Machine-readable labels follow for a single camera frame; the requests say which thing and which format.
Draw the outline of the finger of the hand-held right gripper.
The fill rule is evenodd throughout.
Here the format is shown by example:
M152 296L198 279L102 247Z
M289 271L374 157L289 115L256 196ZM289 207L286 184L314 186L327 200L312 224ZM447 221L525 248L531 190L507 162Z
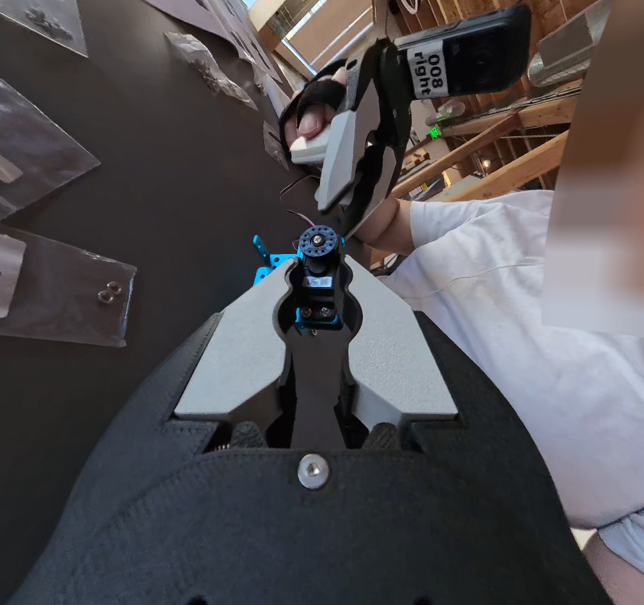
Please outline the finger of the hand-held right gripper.
M365 157L369 134L380 122L379 96L370 81L358 109L338 113L329 127L317 197L320 213L329 213L358 184L358 164Z
M399 174L394 150L384 150L381 166L370 160L363 169L343 219L343 236L352 237L388 197Z

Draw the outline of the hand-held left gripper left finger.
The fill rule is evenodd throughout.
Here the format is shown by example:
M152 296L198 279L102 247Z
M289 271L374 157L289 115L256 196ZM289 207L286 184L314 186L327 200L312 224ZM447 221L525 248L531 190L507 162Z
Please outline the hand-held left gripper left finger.
M288 259L223 310L174 416L215 422L274 422L280 417L286 343L276 312L292 290L286 277L296 265L298 259Z

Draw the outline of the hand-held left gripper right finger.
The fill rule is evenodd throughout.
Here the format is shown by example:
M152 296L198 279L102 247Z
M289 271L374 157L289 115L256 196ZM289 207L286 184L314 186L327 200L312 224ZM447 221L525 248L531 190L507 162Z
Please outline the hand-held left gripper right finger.
M363 424L452 419L457 407L412 308L351 256L349 294L361 323L348 345L357 389L352 414Z

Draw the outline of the black servo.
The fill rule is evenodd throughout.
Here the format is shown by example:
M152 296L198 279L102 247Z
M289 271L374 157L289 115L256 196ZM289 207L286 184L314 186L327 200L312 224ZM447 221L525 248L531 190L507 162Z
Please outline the black servo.
M341 329L342 323L335 300L335 284L340 265L340 248L344 239L333 228L310 225L300 236L294 254L271 253L264 241L255 235L253 246L262 260L253 286L260 284L283 263L298 258L302 277L294 285L296 307L293 326L300 335L316 335L322 329Z

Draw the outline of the person's right forearm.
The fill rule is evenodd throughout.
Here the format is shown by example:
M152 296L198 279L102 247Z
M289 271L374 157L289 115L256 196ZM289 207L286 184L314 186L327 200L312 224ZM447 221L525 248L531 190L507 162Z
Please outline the person's right forearm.
M412 202L389 196L360 224L354 236L387 255L409 256L415 249L411 211Z

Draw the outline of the dark grey desk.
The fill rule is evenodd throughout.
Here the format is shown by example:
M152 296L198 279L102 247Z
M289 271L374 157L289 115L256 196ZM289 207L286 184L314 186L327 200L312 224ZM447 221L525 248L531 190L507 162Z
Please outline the dark grey desk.
M1 601L46 546L97 440L166 356L251 284L253 234L302 230L262 115L177 61L171 18L77 0L89 59L6 20L1 77L101 165L11 226L137 268L125 347L1 337Z

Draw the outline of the person's right hand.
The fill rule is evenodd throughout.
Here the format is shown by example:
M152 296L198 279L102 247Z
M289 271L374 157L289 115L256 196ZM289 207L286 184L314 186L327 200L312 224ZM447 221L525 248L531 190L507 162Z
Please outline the person's right hand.
M286 149L298 138L315 138L331 123L346 94L345 66L346 59L341 59L324 67L286 106L279 119Z

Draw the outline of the small crumpled clear bag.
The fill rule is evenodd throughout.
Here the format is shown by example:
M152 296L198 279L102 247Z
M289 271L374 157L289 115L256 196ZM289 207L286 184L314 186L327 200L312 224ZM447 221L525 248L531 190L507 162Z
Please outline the small crumpled clear bag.
M267 154L288 171L288 161L280 142L278 131L267 121L263 122L263 141Z

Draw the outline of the white shirt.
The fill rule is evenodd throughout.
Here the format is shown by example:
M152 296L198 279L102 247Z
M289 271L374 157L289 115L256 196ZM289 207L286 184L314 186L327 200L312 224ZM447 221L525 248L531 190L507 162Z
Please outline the white shirt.
M569 523L643 571L643 339L543 324L553 196L412 202L415 249L384 282L502 392Z

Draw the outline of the clear bag with two nuts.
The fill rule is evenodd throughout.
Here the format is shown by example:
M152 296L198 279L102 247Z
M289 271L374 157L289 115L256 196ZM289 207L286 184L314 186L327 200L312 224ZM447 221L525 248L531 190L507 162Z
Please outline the clear bag with two nuts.
M1 336L121 348L137 268L1 226Z

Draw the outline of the clear bag with silver screws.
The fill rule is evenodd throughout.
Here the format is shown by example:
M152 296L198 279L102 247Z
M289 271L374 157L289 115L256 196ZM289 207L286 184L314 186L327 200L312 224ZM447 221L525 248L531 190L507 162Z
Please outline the clear bag with silver screws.
M196 37L190 34L166 32L165 38L174 55L195 70L214 94L222 93L258 111L252 98L237 83L228 78L209 49Z

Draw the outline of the clear bag with white label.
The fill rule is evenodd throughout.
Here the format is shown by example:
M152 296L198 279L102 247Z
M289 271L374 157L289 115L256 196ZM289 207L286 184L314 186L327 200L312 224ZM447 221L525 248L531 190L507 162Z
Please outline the clear bag with white label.
M81 144L1 80L1 219L100 166Z

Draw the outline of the clear bag with dark screws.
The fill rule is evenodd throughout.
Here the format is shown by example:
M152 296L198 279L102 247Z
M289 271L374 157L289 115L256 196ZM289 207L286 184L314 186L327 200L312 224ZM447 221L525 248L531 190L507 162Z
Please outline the clear bag with dark screws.
M88 57L77 0L1 0L1 16Z

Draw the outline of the silver air duct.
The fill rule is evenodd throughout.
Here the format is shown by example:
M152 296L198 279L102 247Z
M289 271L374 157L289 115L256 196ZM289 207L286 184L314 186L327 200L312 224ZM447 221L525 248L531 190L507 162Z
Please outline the silver air duct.
M527 69L531 85L556 84L585 72L606 23L605 17L589 21L581 15L544 37Z

